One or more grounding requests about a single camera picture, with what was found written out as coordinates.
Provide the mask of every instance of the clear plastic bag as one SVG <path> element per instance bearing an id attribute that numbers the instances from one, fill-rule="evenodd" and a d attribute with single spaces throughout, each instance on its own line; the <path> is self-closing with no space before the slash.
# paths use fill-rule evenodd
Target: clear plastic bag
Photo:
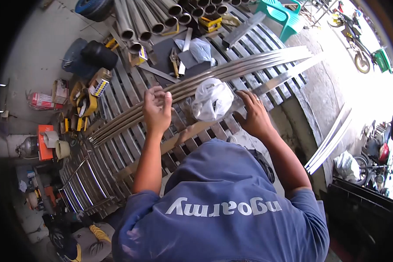
<path id="1" fill-rule="evenodd" d="M 209 78 L 196 89 L 192 112 L 198 120 L 217 121 L 227 113 L 233 99 L 233 93 L 226 83 Z"/>
<path id="2" fill-rule="evenodd" d="M 185 41 L 180 39 L 175 39 L 174 41 L 179 47 L 179 49 L 182 51 Z M 198 64 L 204 61 L 208 61 L 211 62 L 211 66 L 213 66 L 213 63 L 215 63 L 215 61 L 213 62 L 213 59 L 211 58 L 210 44 L 201 39 L 195 38 L 191 40 L 191 42 L 189 43 L 189 51 L 198 62 Z"/>

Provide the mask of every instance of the orange box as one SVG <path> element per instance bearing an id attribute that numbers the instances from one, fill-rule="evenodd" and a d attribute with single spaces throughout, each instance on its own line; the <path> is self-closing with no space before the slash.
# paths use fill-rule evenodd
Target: orange box
<path id="1" fill-rule="evenodd" d="M 54 126 L 51 124 L 39 124 L 38 125 L 38 151 L 39 151 L 39 160 L 49 160 L 52 159 L 52 148 L 47 148 L 45 142 L 43 140 L 43 135 L 45 131 L 54 131 Z"/>

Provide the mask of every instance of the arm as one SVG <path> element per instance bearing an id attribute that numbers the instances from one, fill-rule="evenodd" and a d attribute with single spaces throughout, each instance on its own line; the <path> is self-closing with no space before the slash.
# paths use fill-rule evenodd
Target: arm
<path id="1" fill-rule="evenodd" d="M 273 128 L 262 101 L 248 91 L 237 91 L 236 93 L 243 99 L 248 112 L 246 119 L 235 112 L 236 119 L 243 129 L 261 140 L 268 149 L 286 195 L 291 196 L 294 191 L 302 188 L 311 190 L 309 177 L 303 165 Z"/>
<path id="2" fill-rule="evenodd" d="M 163 133 L 171 123 L 172 94 L 163 92 L 161 86 L 150 88 L 144 93 L 143 114 L 147 134 L 137 171 L 133 193 L 151 190 L 160 194 L 162 185 L 162 161 L 160 143 Z"/>

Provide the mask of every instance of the man's right hand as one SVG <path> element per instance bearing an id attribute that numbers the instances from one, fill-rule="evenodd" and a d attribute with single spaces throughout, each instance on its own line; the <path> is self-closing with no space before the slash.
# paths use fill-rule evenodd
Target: man's right hand
<path id="1" fill-rule="evenodd" d="M 245 103 L 247 116 L 244 119 L 239 112 L 234 112 L 234 115 L 247 133 L 261 139 L 271 134 L 271 132 L 276 132 L 264 104 L 255 94 L 249 91 L 236 91 L 236 94 Z"/>

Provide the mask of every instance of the plastic bag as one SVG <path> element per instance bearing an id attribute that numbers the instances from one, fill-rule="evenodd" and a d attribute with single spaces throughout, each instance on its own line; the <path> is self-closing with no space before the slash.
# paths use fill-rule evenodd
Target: plastic bag
<path id="1" fill-rule="evenodd" d="M 198 64 L 201 64 L 204 61 L 211 62 L 211 47 L 209 43 L 202 41 L 199 38 L 195 38 L 189 44 L 189 51 Z"/>
<path id="2" fill-rule="evenodd" d="M 209 78 L 199 84 L 195 100 L 191 104 L 196 119 L 210 122 L 222 118 L 233 102 L 229 86 L 216 78 Z"/>
<path id="3" fill-rule="evenodd" d="M 179 47 L 179 49 L 183 51 L 185 41 L 180 39 L 174 39 L 174 41 Z M 198 62 L 198 64 L 201 64 L 204 61 L 209 61 L 211 62 L 211 66 L 215 65 L 215 60 L 211 58 L 211 47 L 209 43 L 201 39 L 195 38 L 189 43 L 189 51 Z"/>
<path id="4" fill-rule="evenodd" d="M 344 180 L 350 182 L 360 180 L 360 166 L 348 151 L 335 157 L 333 163 L 336 171 Z"/>

